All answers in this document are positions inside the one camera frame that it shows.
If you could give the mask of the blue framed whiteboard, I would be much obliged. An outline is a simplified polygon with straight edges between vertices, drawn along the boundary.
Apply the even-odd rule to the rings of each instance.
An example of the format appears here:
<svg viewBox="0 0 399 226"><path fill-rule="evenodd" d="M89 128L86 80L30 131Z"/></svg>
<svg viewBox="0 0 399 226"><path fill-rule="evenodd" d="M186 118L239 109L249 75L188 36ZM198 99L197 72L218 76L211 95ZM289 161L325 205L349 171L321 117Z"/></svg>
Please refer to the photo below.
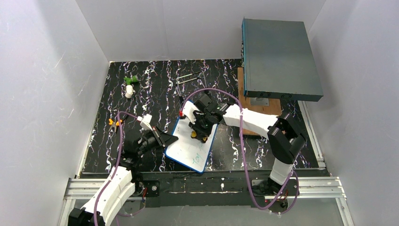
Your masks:
<svg viewBox="0 0 399 226"><path fill-rule="evenodd" d="M218 125L213 126L208 140L206 143L202 143L191 138L192 129L189 127L189 123L190 121L186 117L177 120L172 135L179 139L166 148L165 155L197 173L203 173Z"/></svg>

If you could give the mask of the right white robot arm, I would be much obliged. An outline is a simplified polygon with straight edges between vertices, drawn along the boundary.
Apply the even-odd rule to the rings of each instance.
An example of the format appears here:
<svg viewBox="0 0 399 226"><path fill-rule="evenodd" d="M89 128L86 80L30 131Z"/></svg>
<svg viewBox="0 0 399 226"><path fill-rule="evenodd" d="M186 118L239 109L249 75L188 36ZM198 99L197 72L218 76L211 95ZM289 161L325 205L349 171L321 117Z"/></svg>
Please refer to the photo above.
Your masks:
<svg viewBox="0 0 399 226"><path fill-rule="evenodd" d="M291 114L268 115L240 108L233 102L218 103L208 91L194 103L186 102L181 114L189 118L191 137L202 143L217 124L246 129L268 140L275 161L268 179L252 188L257 195L276 194L282 188L307 141Z"/></svg>

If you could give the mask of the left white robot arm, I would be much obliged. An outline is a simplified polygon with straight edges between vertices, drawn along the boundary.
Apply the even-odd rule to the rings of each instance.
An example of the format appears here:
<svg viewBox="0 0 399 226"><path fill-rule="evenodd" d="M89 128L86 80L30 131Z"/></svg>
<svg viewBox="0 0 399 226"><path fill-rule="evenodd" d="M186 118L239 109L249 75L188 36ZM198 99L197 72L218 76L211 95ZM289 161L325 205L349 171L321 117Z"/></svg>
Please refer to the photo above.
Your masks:
<svg viewBox="0 0 399 226"><path fill-rule="evenodd" d="M118 214L128 197L132 196L140 183L142 173L138 171L142 156L154 149L166 148L178 141L177 136L152 127L143 131L135 140L125 139L119 161L110 175L81 208L74 208L68 216L69 226L108 226Z"/></svg>

